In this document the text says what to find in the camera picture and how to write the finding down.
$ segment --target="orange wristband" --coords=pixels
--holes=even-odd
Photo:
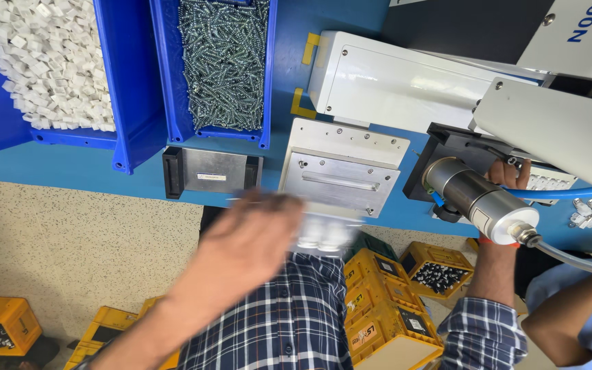
[[[495,242],[493,242],[492,240],[488,239],[488,238],[479,238],[479,244],[481,243],[488,243],[488,244],[495,244]],[[520,248],[520,243],[512,243],[512,244],[503,244],[509,247],[513,247],[513,248]]]

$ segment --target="blue storage bin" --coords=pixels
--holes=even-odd
[[[246,139],[258,141],[260,149],[268,149],[271,137],[271,88],[273,75],[273,52],[275,43],[275,19],[278,15],[278,0],[271,0],[267,27],[267,62],[264,72],[264,115],[263,130],[237,131],[230,128],[205,127],[196,132],[193,128],[193,116],[189,112],[189,94],[184,78],[184,48],[182,35],[177,29],[178,0],[150,0],[152,19],[157,37],[159,69],[166,105],[166,119],[169,128],[169,140],[185,141],[196,135],[201,138]]]
[[[112,168],[127,174],[166,145],[159,63],[147,0],[94,0],[115,132],[36,130],[12,107],[0,74],[0,150],[36,140],[113,150]]]

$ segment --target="metal cylinder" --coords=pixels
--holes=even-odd
[[[515,242],[511,228],[516,224],[538,225],[536,209],[457,159],[432,164],[424,180],[495,243]]]

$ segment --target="screw head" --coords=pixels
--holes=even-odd
[[[543,18],[543,27],[547,27],[550,24],[552,24],[552,22],[554,22],[554,20],[556,19],[556,14],[552,13],[552,14],[547,14],[547,16],[545,16],[545,18]]]

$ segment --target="speckled floor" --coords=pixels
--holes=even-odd
[[[80,338],[100,306],[138,312],[197,247],[202,206],[0,182],[0,296],[29,301],[44,333]],[[460,250],[465,238],[364,226],[397,255],[411,241]],[[437,324],[448,309],[425,300]],[[62,350],[47,367],[62,369]]]

